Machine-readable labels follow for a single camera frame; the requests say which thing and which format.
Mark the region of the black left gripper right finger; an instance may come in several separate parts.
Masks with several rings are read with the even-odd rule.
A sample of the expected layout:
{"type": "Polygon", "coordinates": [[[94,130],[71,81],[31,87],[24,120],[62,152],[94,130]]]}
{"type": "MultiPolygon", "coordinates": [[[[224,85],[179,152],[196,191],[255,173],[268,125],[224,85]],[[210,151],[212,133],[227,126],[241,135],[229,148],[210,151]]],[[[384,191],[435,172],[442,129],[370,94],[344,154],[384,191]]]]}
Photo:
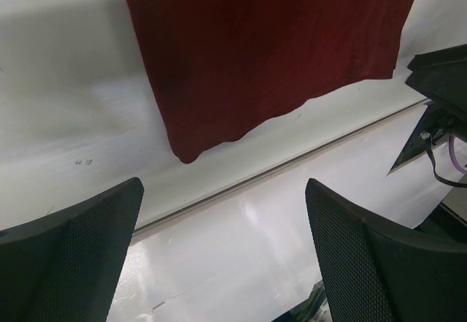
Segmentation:
{"type": "Polygon", "coordinates": [[[465,321],[466,242],[410,229],[316,179],[306,208],[333,321],[465,321]]]}

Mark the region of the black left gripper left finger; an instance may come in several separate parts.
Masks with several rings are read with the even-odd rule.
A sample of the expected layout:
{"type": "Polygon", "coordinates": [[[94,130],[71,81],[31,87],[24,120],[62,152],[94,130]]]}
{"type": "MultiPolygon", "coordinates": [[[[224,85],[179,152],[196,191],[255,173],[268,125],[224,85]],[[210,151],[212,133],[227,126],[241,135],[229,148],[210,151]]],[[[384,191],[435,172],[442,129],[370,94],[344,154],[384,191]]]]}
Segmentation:
{"type": "Polygon", "coordinates": [[[105,321],[143,194],[133,177],[1,231],[1,320],[105,321]]]}

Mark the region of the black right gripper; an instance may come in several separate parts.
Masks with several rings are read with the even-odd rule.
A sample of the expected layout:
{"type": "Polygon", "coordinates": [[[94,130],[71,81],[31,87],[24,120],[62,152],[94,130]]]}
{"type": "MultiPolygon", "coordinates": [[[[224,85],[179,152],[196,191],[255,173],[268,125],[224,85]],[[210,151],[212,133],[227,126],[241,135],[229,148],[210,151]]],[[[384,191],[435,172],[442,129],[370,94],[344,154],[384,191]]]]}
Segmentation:
{"type": "Polygon", "coordinates": [[[458,118],[466,116],[466,46],[416,55],[407,68],[406,84],[442,104],[458,118]]]}

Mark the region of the dark red t shirt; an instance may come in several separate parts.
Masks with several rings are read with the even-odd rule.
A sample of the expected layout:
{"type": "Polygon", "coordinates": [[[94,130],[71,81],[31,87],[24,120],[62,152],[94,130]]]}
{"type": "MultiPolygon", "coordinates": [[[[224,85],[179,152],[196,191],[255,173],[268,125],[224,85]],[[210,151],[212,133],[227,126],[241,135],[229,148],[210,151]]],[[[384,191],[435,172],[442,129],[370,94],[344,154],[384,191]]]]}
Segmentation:
{"type": "Polygon", "coordinates": [[[126,0],[186,164],[309,99],[393,75],[414,0],[126,0]]]}

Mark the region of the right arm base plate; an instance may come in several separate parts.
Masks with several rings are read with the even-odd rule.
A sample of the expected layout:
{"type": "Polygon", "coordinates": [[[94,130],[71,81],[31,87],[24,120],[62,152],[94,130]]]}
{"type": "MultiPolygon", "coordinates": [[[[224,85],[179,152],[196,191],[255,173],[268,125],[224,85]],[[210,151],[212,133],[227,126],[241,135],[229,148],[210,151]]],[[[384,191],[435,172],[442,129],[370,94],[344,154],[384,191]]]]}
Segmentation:
{"type": "Polygon", "coordinates": [[[438,182],[453,188],[466,189],[466,183],[449,180],[436,171],[435,147],[441,142],[447,141],[450,163],[457,172],[466,175],[466,166],[461,165],[455,155],[456,139],[466,142],[466,121],[446,110],[441,104],[429,102],[426,104],[426,110],[419,119],[414,131],[410,134],[391,166],[390,172],[395,171],[423,153],[427,153],[433,175],[438,182]]]}

